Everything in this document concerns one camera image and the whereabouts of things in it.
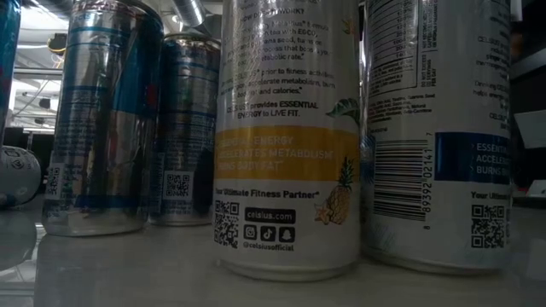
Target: white can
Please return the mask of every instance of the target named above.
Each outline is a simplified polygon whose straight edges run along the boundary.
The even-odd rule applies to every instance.
[[[308,281],[357,260],[357,1],[224,2],[214,240],[229,269]]]
[[[0,207],[31,200],[42,183],[38,160],[23,148],[2,146],[0,153]]]
[[[371,0],[364,250],[473,274],[503,266],[510,1]]]

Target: barcode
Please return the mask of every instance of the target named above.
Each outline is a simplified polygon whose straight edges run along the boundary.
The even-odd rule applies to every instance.
[[[472,205],[472,248],[504,247],[504,212],[504,206]]]
[[[216,200],[214,241],[221,246],[239,246],[239,203]]]
[[[430,210],[422,206],[427,151],[427,140],[377,142],[374,214],[425,222]]]
[[[188,175],[167,175],[167,196],[188,196]]]
[[[48,184],[45,189],[46,200],[59,200],[61,198],[63,166],[62,163],[54,163],[49,166]]]

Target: energy drink can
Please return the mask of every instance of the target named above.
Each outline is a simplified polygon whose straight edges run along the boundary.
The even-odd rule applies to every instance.
[[[11,146],[3,146],[0,154],[0,208],[28,202],[42,184],[38,160],[30,151]]]
[[[357,1],[224,2],[214,240],[236,273],[329,278],[357,260]]]
[[[105,235],[148,218],[163,27],[133,0],[74,4],[44,202],[53,235]]]
[[[161,53],[150,220],[171,226],[210,223],[220,44],[172,34]]]
[[[20,0],[0,2],[0,146],[9,108],[9,93],[14,75],[15,52],[20,26]]]
[[[510,1],[371,0],[368,12],[364,250],[430,272],[501,268]]]

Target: pineapple illustration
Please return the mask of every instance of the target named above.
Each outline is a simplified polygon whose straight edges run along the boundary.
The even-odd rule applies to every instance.
[[[345,157],[340,170],[338,185],[332,190],[330,196],[320,206],[315,205],[315,221],[321,221],[325,225],[336,223],[341,225],[349,216],[351,204],[351,184],[354,169],[353,160]]]
[[[355,35],[355,32],[356,32],[356,28],[357,26],[355,25],[355,22],[349,18],[349,19],[346,19],[346,20],[342,20],[343,22],[343,32],[345,32],[346,34],[351,34],[351,35]]]

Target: can bottom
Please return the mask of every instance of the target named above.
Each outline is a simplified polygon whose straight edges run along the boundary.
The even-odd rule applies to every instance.
[[[443,275],[489,275],[495,274],[500,269],[479,269],[458,267],[451,264],[436,263],[434,261],[417,260],[410,258],[401,258],[389,253],[376,250],[363,245],[362,252],[371,258],[384,264],[391,264],[398,267],[417,270],[420,272],[443,274]]]
[[[45,231],[48,235],[58,236],[92,236],[92,235],[114,235],[140,230],[144,227],[143,221],[135,221],[120,225],[96,225],[95,227],[87,226],[85,228],[67,227],[63,225],[44,223]]]
[[[245,277],[266,281],[322,281],[334,278],[348,272],[356,263],[344,265],[332,269],[301,269],[294,267],[282,267],[274,265],[249,265],[237,264],[220,260],[220,264],[226,269]]]

